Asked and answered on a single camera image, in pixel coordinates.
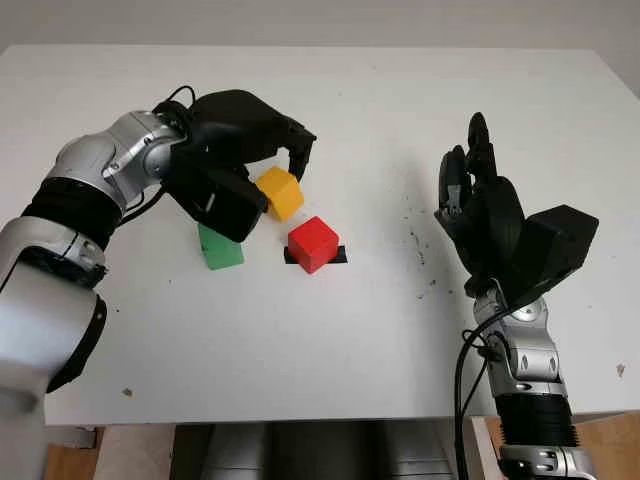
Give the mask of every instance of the floor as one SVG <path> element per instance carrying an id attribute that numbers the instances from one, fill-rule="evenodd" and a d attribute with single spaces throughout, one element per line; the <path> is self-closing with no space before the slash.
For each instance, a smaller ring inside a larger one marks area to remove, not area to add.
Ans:
<path id="1" fill-rule="evenodd" d="M 496 449 L 502 439 L 500 420 L 487 418 L 487 426 Z M 640 413 L 630 413 L 577 426 L 581 445 L 592 454 L 598 480 L 632 480 L 640 471 Z M 50 447 L 45 480 L 93 480 L 104 430 L 98 432 L 95 449 L 77 450 Z"/>

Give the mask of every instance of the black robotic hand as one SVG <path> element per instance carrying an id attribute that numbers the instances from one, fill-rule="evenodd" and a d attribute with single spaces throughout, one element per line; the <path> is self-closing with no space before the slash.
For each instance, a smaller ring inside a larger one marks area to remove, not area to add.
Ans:
<path id="1" fill-rule="evenodd" d="M 466 155 L 457 145 L 442 159 L 435 216 L 471 274 L 467 295 L 497 284 L 508 307 L 526 305 L 582 266 L 598 219 L 567 205 L 525 219 L 515 188 L 497 174 L 481 113 L 468 142 Z"/>
<path id="2" fill-rule="evenodd" d="M 302 178 L 316 137 L 295 120 L 242 90 L 210 93 L 187 109 L 167 100 L 153 111 L 169 117 L 185 140 L 172 146 L 163 188 L 198 222 L 243 241 L 267 209 L 245 167 L 289 150 L 289 172 Z"/>

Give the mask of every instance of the black cable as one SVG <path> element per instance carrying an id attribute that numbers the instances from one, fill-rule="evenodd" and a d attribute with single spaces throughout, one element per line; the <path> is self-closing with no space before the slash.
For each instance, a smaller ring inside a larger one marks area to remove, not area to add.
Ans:
<path id="1" fill-rule="evenodd" d="M 142 205 L 144 203 L 144 192 L 140 192 L 140 200 L 138 200 L 135 205 L 131 205 L 130 207 L 127 207 L 127 209 L 125 210 L 125 212 L 130 212 L 131 210 L 135 210 L 136 208 L 138 208 L 140 205 Z"/>
<path id="2" fill-rule="evenodd" d="M 182 85 L 181 87 L 176 88 L 171 95 L 167 97 L 167 100 L 173 100 L 177 94 L 179 94 L 182 90 L 189 90 L 191 94 L 191 105 L 196 102 L 196 92 L 191 85 Z"/>
<path id="3" fill-rule="evenodd" d="M 471 333 L 471 330 L 467 329 L 467 330 L 463 330 L 462 331 L 462 339 L 466 340 L 467 337 L 469 336 L 469 334 Z M 484 361 L 482 362 L 482 368 L 480 368 L 480 371 L 478 372 L 478 375 L 476 376 L 476 379 L 473 382 L 473 385 L 471 386 L 471 389 L 469 390 L 469 393 L 467 394 L 467 398 L 464 401 L 464 405 L 462 406 L 462 416 L 464 417 L 465 413 L 467 412 L 467 408 L 469 407 L 469 403 L 471 402 L 471 399 L 473 398 L 473 395 L 476 393 L 476 390 L 478 389 L 478 385 L 480 385 L 480 380 L 482 380 L 482 376 L 484 375 L 484 372 L 487 371 L 487 366 L 489 365 L 489 358 L 488 358 L 488 352 L 486 351 L 486 349 L 489 347 L 487 341 L 482 337 L 478 337 L 480 340 L 482 340 L 482 345 L 471 345 L 473 348 L 475 348 L 478 351 L 478 354 L 484 359 Z"/>
<path id="4" fill-rule="evenodd" d="M 453 414 L 454 414 L 454 447 L 456 452 L 456 466 L 458 468 L 458 480 L 469 480 L 469 472 L 467 471 L 467 462 L 465 458 L 464 439 L 463 439 L 463 409 L 462 404 L 462 370 L 464 368 L 464 362 L 469 353 L 469 349 L 474 346 L 473 342 L 480 337 L 480 334 L 484 332 L 494 323 L 498 322 L 502 317 L 512 314 L 519 307 L 509 308 L 504 311 L 497 312 L 487 318 L 484 322 L 478 325 L 474 330 L 469 333 L 467 339 L 460 348 L 458 354 L 458 360 L 456 361 L 456 371 L 453 380 Z"/>
<path id="5" fill-rule="evenodd" d="M 135 220 L 136 218 L 138 218 L 140 215 L 142 215 L 144 212 L 146 212 L 147 210 L 149 210 L 151 207 L 153 207 L 156 203 L 158 203 L 158 200 L 160 200 L 162 198 L 162 195 L 164 195 L 166 192 L 166 190 L 164 189 L 164 187 L 160 187 L 158 189 L 158 191 L 155 193 L 155 195 L 153 197 L 151 197 L 149 199 L 149 201 L 147 203 L 145 203 L 144 205 L 142 205 L 140 208 L 138 208 L 135 212 L 130 213 L 129 215 L 127 215 L 126 217 L 124 217 L 122 220 L 120 220 L 120 223 L 118 224 L 118 227 L 123 226 L 126 223 L 129 223 L 131 220 Z"/>

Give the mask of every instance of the cube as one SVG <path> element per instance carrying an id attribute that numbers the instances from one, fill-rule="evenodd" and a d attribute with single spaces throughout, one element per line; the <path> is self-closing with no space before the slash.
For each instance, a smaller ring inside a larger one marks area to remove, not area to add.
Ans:
<path id="1" fill-rule="evenodd" d="M 257 181 L 256 186 L 269 199 L 269 214 L 284 222 L 304 203 L 295 176 L 278 167 L 271 167 Z"/>
<path id="2" fill-rule="evenodd" d="M 200 234 L 200 247 L 209 270 L 218 270 L 244 263 L 242 246 L 239 243 L 229 240 L 201 223 L 198 224 L 198 233 Z"/>
<path id="3" fill-rule="evenodd" d="M 338 234 L 319 217 L 289 232 L 289 253 L 307 273 L 313 273 L 338 254 Z"/>

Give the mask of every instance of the white table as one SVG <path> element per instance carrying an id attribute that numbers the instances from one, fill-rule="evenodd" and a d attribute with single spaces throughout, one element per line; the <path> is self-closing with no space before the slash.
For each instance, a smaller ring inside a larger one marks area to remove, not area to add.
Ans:
<path id="1" fill-rule="evenodd" d="M 568 203 L 601 220 L 585 267 L 547 295 L 574 411 L 640 408 L 640 103 L 595 54 L 12 47 L 0 57 L 0 221 L 64 143 L 182 83 L 250 90 L 315 133 L 306 203 L 286 224 L 261 219 L 245 264 L 216 272 L 170 198 L 118 231 L 97 289 L 107 326 L 84 374 L 48 396 L 48 423 L 450 415 L 472 302 L 432 211 L 442 155 L 477 110 L 527 214 Z M 313 215 L 349 263 L 309 276 L 282 247 Z M 480 400 L 476 412 L 491 411 L 486 385 Z"/>

